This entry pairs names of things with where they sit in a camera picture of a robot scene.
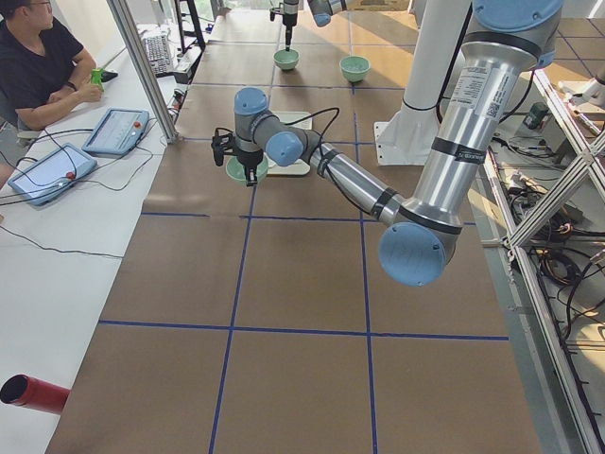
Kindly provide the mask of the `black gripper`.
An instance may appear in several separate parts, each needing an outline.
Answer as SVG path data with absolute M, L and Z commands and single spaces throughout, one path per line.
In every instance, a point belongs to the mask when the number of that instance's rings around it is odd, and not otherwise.
M 263 151 L 260 148 L 253 151 L 240 148 L 235 154 L 237 161 L 245 168 L 246 186 L 256 186 L 256 168 L 263 160 Z
M 289 52 L 292 42 L 292 27 L 298 21 L 298 0 L 283 0 L 281 5 L 283 25 L 285 26 L 285 51 Z

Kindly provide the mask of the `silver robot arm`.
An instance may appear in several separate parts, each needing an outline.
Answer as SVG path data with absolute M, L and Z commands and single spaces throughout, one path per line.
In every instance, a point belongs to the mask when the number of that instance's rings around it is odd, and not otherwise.
M 292 43 L 293 29 L 298 23 L 298 11 L 300 1 L 284 0 L 278 3 L 278 7 L 271 11 L 271 16 L 280 15 L 285 27 L 285 50 L 289 51 Z M 317 0 L 308 1 L 315 24 L 319 27 L 327 26 L 331 17 L 349 8 L 352 1 L 347 0 Z
M 461 43 L 465 65 L 408 199 L 319 133 L 281 122 L 255 87 L 234 97 L 234 134 L 228 145 L 249 185 L 256 184 L 264 156 L 279 166 L 303 160 L 314 167 L 351 203 L 386 224 L 378 251 L 383 270 L 401 284 L 427 285 L 441 276 L 454 254 L 462 229 L 459 208 L 519 75 L 552 61 L 561 9 L 560 1 L 473 2 Z

